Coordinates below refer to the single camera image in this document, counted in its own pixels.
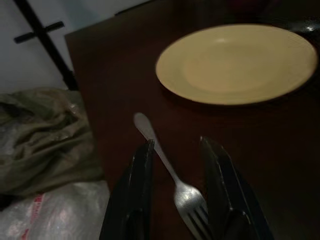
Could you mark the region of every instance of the white plastic sack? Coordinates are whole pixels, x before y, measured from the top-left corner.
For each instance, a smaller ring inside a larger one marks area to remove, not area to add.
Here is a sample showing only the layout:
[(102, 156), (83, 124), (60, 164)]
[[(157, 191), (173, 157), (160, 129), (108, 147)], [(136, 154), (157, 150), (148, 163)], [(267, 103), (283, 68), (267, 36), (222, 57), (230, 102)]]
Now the white plastic sack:
[(97, 240), (109, 195), (105, 181), (79, 182), (14, 202), (0, 212), (0, 240)]

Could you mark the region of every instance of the table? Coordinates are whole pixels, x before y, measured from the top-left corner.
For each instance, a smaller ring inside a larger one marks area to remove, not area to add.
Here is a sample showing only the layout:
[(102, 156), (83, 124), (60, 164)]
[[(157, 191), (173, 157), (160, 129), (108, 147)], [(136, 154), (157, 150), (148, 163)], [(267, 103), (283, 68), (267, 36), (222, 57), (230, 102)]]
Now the table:
[[(318, 73), (286, 96), (237, 107), (182, 99), (157, 80), (155, 63), (170, 43), (232, 21), (218, 1), (156, 0), (66, 36), (105, 178), (112, 190), (145, 142), (133, 124), (142, 112), (182, 180), (206, 195), (199, 139), (211, 137), (255, 190), (275, 239), (320, 239)], [(192, 239), (158, 157), (153, 174), (151, 239)]]

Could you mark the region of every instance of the silver fork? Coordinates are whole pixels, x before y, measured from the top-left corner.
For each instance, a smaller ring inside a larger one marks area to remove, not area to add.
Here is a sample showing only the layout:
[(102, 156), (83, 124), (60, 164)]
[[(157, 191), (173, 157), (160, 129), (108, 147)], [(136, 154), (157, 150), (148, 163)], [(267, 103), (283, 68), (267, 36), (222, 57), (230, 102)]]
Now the silver fork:
[(154, 149), (175, 182), (174, 203), (184, 223), (197, 240), (212, 240), (208, 225), (208, 207), (200, 191), (179, 179), (162, 150), (149, 119), (141, 112), (134, 114), (135, 127), (145, 137), (153, 139)]

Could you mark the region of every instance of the white wall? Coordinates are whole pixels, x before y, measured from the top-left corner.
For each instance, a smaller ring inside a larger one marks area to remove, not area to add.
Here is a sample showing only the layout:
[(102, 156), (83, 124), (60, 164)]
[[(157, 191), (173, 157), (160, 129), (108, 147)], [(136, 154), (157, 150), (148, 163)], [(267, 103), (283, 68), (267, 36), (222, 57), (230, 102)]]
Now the white wall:
[[(44, 26), (63, 21), (49, 33), (72, 69), (64, 35), (111, 18), (146, 0), (28, 0)], [(16, 44), (14, 38), (32, 32), (12, 0), (0, 0), (0, 93), (36, 87), (66, 88), (62, 76), (37, 38)]]

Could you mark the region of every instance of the plate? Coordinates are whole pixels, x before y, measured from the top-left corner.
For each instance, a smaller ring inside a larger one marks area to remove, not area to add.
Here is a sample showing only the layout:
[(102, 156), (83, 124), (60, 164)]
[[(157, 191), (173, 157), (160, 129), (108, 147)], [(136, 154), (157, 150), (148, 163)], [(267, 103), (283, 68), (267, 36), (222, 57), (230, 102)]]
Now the plate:
[(315, 48), (293, 32), (236, 24), (201, 30), (174, 42), (160, 55), (156, 75), (183, 98), (242, 105), (299, 88), (317, 64)]

